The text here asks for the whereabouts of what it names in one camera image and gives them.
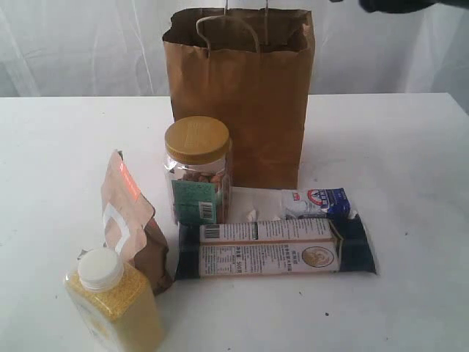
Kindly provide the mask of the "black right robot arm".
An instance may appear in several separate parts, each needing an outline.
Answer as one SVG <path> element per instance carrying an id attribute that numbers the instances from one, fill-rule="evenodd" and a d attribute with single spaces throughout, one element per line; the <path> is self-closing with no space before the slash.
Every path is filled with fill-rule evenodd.
<path id="1" fill-rule="evenodd" d="M 435 4 L 464 10 L 469 8 L 468 0 L 359 0 L 358 3 L 368 13 L 382 12 L 388 14 L 417 12 Z"/>

